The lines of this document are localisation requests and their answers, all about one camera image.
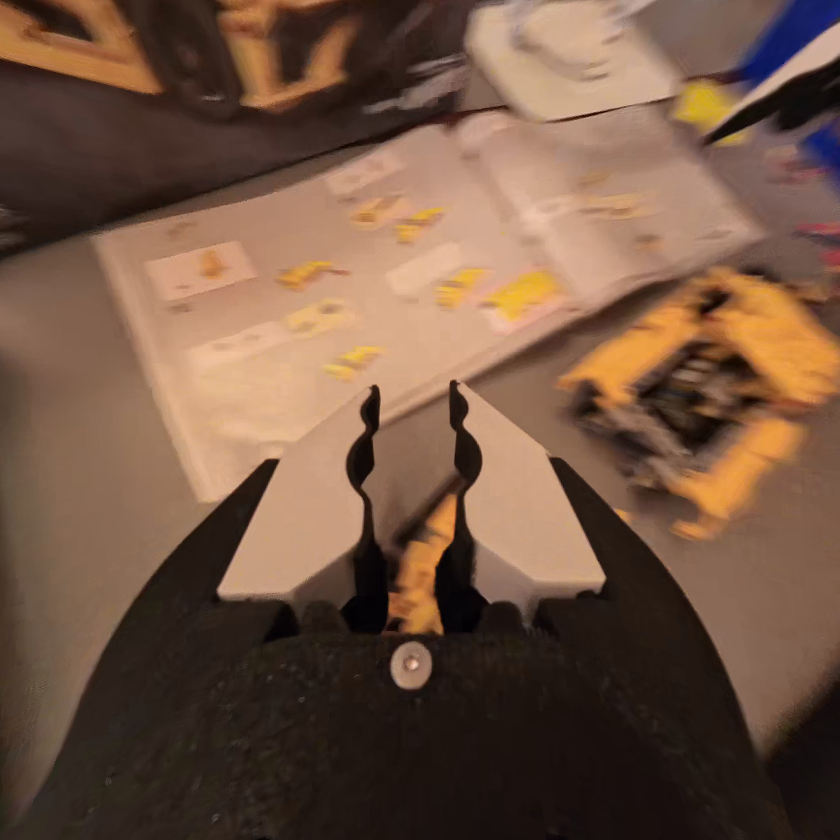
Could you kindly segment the blue plastic bin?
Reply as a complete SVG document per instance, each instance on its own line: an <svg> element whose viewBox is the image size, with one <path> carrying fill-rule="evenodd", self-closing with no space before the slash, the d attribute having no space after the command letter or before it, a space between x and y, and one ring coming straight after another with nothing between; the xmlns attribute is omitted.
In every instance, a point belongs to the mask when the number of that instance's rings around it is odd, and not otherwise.
<svg viewBox="0 0 840 840"><path fill-rule="evenodd" d="M742 82L754 88L776 71L795 52L838 22L838 1L791 1L751 44L740 63ZM830 178L839 178L838 115L799 142L801 150L827 168Z"/></svg>

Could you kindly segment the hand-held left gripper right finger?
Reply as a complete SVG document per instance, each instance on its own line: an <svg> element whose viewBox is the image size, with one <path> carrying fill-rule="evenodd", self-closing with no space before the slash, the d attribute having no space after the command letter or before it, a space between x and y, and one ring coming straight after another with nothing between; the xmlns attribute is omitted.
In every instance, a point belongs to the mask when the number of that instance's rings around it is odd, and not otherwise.
<svg viewBox="0 0 840 840"><path fill-rule="evenodd" d="M461 487L436 570L444 631L472 631L492 603L530 620L542 601L599 594L606 575L546 448L464 383L448 407Z"/></svg>

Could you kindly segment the pile of yellow brick parts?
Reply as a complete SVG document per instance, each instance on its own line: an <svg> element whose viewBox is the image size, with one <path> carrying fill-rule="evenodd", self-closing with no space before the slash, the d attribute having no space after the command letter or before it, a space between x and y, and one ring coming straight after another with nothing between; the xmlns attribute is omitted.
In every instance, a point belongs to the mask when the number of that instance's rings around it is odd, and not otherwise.
<svg viewBox="0 0 840 840"><path fill-rule="evenodd" d="M435 594L436 574L455 533L456 511L457 496L450 492L432 507L425 519L409 528L388 592L387 631L444 634Z"/></svg>

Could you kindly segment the yellow sticky note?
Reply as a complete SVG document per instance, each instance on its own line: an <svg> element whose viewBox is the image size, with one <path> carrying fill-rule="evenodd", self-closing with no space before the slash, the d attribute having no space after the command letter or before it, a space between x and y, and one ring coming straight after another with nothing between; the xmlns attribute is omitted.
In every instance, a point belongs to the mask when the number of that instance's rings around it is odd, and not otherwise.
<svg viewBox="0 0 840 840"><path fill-rule="evenodd" d="M724 121L741 99L741 92L712 79L689 80L675 99L669 119L691 127L698 141Z"/></svg>

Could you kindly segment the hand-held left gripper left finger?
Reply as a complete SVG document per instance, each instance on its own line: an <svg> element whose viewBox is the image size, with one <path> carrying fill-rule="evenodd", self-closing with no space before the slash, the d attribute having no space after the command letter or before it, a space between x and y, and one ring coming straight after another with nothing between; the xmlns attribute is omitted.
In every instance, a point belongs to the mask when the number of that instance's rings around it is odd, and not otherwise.
<svg viewBox="0 0 840 840"><path fill-rule="evenodd" d="M224 602L334 606L349 629L387 623L387 560L364 483L375 467L381 392L365 387L280 457L217 586Z"/></svg>

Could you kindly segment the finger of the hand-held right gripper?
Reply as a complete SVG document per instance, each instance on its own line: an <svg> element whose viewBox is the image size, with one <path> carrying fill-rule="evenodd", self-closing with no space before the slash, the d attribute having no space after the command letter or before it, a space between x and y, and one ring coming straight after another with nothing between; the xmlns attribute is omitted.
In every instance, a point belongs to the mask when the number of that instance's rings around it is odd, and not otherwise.
<svg viewBox="0 0 840 840"><path fill-rule="evenodd" d="M832 26L743 96L702 143L720 143L766 121L777 133L792 132L838 110L839 27Z"/></svg>

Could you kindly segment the yellow brick car model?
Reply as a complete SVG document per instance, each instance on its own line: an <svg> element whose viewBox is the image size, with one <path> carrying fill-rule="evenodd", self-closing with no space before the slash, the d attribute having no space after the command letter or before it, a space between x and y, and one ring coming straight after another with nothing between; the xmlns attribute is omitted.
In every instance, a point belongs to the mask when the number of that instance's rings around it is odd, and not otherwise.
<svg viewBox="0 0 840 840"><path fill-rule="evenodd" d="M729 267L689 280L589 352L557 388L612 441L635 488L692 504L676 536L714 539L802 446L802 422L838 394L838 338L808 287Z"/></svg>

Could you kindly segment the grey desk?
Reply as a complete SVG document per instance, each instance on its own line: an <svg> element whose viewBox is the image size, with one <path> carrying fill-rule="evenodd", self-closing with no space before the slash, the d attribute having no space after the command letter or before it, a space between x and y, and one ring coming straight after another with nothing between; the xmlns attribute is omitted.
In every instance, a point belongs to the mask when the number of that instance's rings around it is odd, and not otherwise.
<svg viewBox="0 0 840 840"><path fill-rule="evenodd" d="M556 378L653 301L627 299L471 386L566 458L686 591L765 750L838 674L838 401L719 539L669 532L571 425ZM86 237L2 263L2 744L14 781L49 770L114 627L204 519Z"/></svg>

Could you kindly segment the white stand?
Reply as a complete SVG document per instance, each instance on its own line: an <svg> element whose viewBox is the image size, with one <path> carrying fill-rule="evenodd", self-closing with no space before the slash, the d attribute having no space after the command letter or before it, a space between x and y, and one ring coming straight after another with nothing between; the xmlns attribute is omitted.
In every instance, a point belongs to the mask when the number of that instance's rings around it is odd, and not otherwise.
<svg viewBox="0 0 840 840"><path fill-rule="evenodd" d="M513 1L469 16L471 64L536 123L663 102L683 75L637 24L651 1Z"/></svg>

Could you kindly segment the instruction booklet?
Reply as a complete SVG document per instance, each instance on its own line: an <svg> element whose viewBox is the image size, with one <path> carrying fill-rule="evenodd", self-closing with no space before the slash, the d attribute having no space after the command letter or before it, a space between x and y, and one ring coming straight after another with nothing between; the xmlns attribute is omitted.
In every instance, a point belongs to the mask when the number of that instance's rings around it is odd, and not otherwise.
<svg viewBox="0 0 840 840"><path fill-rule="evenodd" d="M415 129L95 237L182 467L220 501L368 385L389 423L764 228L657 107Z"/></svg>

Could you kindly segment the black brick beam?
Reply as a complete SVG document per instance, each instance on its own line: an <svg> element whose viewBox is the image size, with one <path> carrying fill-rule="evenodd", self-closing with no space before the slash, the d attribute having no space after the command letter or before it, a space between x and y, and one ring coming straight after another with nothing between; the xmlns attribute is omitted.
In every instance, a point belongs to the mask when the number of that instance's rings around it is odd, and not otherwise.
<svg viewBox="0 0 840 840"><path fill-rule="evenodd" d="M456 475L449 476L430 496L422 501L420 506L407 519L400 523L392 535L392 543L402 547L415 539L425 529L427 521L445 499L458 494L463 483L463 480Z"/></svg>

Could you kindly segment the dark toy set box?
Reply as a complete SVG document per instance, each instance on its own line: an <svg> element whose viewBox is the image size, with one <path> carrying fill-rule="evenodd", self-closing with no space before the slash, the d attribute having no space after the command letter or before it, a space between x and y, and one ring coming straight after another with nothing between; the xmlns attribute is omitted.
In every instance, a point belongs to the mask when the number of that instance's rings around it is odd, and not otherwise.
<svg viewBox="0 0 840 840"><path fill-rule="evenodd" d="M413 128L476 2L1 2L2 257Z"/></svg>

